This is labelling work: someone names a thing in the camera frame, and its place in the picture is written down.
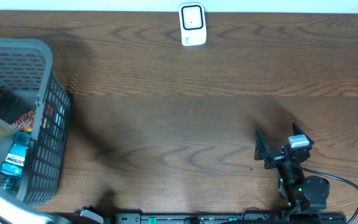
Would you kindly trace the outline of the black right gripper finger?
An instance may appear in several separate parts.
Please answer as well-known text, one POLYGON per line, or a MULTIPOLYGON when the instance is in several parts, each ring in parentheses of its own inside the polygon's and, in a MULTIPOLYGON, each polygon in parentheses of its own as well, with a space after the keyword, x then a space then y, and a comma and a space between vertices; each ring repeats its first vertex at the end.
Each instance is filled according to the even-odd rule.
POLYGON ((259 130, 255 131, 255 154, 256 161, 264 160, 267 156, 267 148, 259 130))
POLYGON ((314 144, 314 141, 304 131, 302 131, 301 128, 299 127, 299 125, 297 125, 295 122, 292 123, 292 129, 293 129, 294 136, 303 134, 305 136, 305 138, 307 138, 307 140, 309 140, 310 146, 312 146, 314 144))

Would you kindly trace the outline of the orange red candy bar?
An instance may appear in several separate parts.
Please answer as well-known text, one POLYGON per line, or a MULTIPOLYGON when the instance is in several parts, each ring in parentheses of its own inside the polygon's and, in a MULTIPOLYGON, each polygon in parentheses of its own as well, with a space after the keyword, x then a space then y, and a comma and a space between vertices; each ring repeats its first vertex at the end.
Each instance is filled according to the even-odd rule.
MULTIPOLYGON (((44 114, 46 117, 50 117, 50 118, 52 117, 53 109, 50 105, 47 105, 47 110, 44 114)), ((16 121, 14 121, 11 124, 11 126, 16 130, 23 131, 26 133, 31 133, 33 130, 34 123, 35 123, 35 115, 36 115, 36 110, 31 110, 31 111, 27 112, 26 114, 23 114, 22 116, 17 118, 16 121)), ((49 127, 49 125, 47 124, 46 118, 44 118, 42 127, 43 128, 49 127)))

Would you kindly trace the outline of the blue Listerine mouthwash bottle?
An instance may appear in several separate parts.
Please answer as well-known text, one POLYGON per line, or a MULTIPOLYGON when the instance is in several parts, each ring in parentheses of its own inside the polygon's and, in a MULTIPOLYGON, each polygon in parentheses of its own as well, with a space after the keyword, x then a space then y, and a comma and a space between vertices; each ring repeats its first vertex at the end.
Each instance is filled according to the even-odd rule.
POLYGON ((6 192, 10 192, 22 177, 30 139, 31 134, 23 131, 16 132, 13 136, 9 152, 0 166, 0 174, 4 176, 0 186, 6 192))

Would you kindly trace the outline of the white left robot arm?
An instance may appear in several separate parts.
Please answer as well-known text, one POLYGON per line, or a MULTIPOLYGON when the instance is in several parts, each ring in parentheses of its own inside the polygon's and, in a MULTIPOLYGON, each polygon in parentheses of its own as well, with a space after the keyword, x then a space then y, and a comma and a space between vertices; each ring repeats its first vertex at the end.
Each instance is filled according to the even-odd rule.
POLYGON ((74 213, 44 213, 13 197, 0 188, 0 223, 71 224, 103 223, 103 217, 89 211, 74 213))

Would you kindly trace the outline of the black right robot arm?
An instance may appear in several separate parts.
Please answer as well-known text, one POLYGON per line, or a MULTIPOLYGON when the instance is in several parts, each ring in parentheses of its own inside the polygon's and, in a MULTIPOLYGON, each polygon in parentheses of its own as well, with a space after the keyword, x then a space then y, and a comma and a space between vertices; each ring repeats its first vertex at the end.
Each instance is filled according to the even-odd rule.
POLYGON ((320 212, 327 208, 329 182, 319 176, 305 176, 301 163, 310 158, 314 141, 296 124, 293 135, 281 150, 268 152, 260 131, 255 132, 256 161, 264 161, 265 169, 276 169, 279 192, 297 212, 320 212))

